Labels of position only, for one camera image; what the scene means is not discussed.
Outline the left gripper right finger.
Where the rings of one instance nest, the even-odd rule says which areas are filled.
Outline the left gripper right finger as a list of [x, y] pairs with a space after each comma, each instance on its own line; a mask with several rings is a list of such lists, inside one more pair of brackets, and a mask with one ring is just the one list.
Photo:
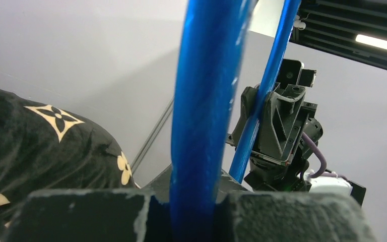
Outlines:
[[250, 192], [221, 172], [214, 241], [376, 241], [359, 204], [334, 193]]

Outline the blue cable lock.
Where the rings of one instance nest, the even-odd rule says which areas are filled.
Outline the blue cable lock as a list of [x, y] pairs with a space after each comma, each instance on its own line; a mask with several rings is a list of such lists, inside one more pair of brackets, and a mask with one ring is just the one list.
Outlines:
[[169, 208], [174, 241], [211, 241], [254, 1], [189, 1], [177, 66]]

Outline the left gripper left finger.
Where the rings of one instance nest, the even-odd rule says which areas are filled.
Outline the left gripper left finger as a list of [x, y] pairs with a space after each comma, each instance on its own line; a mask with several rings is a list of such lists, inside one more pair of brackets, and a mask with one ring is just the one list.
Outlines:
[[40, 190], [17, 210], [4, 241], [171, 241], [164, 169], [142, 189]]

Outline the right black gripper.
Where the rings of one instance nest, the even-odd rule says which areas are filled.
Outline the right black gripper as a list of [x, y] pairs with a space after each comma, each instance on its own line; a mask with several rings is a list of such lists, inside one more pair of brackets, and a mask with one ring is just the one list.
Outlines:
[[264, 102], [249, 158], [230, 167], [236, 181], [246, 181], [255, 191], [310, 190], [304, 176], [313, 150], [302, 136], [317, 145], [323, 128], [314, 117], [317, 105], [305, 101], [305, 94], [304, 86], [276, 84]]

